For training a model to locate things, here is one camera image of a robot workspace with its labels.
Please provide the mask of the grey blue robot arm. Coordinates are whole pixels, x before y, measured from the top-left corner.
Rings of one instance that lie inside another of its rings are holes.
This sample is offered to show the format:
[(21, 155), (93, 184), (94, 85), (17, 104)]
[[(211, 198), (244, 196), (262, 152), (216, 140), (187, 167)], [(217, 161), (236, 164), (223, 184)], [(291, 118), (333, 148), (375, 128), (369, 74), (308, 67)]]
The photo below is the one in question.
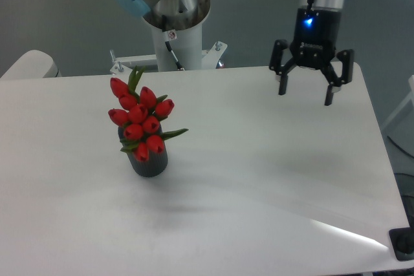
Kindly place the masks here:
[[(129, 14), (150, 27), (159, 71), (216, 69), (226, 45), (216, 42), (203, 51), (202, 24), (210, 13), (210, 0), (116, 0)], [(320, 71), (327, 80), (325, 104), (353, 78), (353, 50), (337, 51), (336, 40), (344, 0), (300, 0), (292, 41), (274, 43), (269, 68), (287, 90), (295, 67)]]

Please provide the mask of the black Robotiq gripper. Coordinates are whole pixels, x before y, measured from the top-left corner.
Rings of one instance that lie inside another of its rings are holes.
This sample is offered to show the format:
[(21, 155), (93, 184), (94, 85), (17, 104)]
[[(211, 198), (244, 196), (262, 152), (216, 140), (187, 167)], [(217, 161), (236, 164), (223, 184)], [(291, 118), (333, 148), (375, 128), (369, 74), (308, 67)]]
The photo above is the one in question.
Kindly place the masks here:
[[(274, 71), (279, 81), (279, 95), (285, 95), (288, 84), (288, 74), (296, 66), (321, 69), (321, 73), (328, 82), (325, 96), (325, 106), (332, 104), (335, 92), (342, 85), (352, 82), (354, 50), (342, 50), (336, 58), (342, 64), (340, 76), (330, 64), (335, 56), (336, 40), (340, 27), (342, 13), (330, 10), (306, 11), (300, 8), (297, 11), (294, 37), (291, 43), (287, 40), (275, 40), (272, 50), (269, 69)], [(282, 65), (283, 54), (289, 50), (292, 57)]]

